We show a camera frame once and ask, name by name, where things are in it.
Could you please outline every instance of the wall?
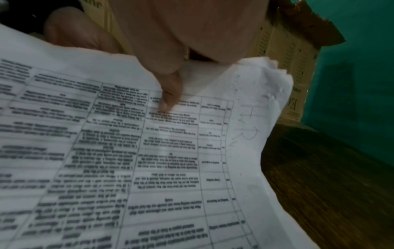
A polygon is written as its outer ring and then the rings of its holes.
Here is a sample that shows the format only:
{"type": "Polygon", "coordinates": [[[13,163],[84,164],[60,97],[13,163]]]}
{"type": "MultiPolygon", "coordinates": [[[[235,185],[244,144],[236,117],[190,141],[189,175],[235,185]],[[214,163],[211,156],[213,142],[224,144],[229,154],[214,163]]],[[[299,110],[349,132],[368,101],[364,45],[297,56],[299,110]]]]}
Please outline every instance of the wall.
{"type": "Polygon", "coordinates": [[[394,1],[307,1],[346,42],[322,49],[302,122],[394,165],[394,1]]]}

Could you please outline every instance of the brown cardboard box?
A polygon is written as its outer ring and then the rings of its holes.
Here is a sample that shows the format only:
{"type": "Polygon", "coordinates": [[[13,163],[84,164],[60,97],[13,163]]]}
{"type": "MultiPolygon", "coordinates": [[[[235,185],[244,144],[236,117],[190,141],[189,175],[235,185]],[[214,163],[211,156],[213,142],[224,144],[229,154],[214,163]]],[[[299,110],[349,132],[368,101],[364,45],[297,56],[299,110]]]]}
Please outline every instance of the brown cardboard box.
{"type": "MultiPolygon", "coordinates": [[[[132,55],[107,0],[80,0],[87,15],[105,28],[132,55]]],[[[279,62],[293,76],[294,87],[281,118],[301,121],[317,57],[322,46],[344,42],[343,36],[329,20],[313,13],[305,0],[271,0],[266,19],[247,57],[268,56],[279,62]]]]}

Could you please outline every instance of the black sleeve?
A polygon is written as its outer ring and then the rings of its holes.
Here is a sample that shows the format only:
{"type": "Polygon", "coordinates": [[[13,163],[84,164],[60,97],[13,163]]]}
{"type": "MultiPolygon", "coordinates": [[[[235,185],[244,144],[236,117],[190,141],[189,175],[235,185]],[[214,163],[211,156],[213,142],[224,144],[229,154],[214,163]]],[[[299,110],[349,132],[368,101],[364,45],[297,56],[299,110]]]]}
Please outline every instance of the black sleeve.
{"type": "Polygon", "coordinates": [[[78,0],[8,0],[9,10],[0,13],[0,23],[24,33],[42,34],[46,19],[56,9],[75,7],[83,11],[78,0]]]}

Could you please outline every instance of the tabletop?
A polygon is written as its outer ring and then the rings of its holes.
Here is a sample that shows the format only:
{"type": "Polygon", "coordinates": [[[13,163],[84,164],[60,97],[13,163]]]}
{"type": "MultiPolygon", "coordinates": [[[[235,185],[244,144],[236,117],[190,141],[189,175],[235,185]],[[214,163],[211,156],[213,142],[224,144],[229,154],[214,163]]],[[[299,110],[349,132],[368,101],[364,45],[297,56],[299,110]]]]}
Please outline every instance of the tabletop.
{"type": "Polygon", "coordinates": [[[394,167],[323,133],[277,124],[261,170],[321,249],[394,248],[394,167]]]}

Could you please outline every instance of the hand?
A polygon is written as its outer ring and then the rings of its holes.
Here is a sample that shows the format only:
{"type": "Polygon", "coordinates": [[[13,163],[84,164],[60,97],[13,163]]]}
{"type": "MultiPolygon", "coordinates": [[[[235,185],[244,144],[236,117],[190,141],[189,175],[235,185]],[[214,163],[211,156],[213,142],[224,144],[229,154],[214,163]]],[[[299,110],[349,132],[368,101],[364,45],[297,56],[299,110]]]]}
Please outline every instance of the hand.
{"type": "Polygon", "coordinates": [[[163,90],[161,111],[178,103],[178,69],[186,48],[217,62],[243,58],[263,22],[268,0],[111,0],[133,52],[163,90]]]}
{"type": "Polygon", "coordinates": [[[59,46],[123,53],[111,34],[74,7],[52,12],[44,23],[44,36],[48,42],[59,46]]]}

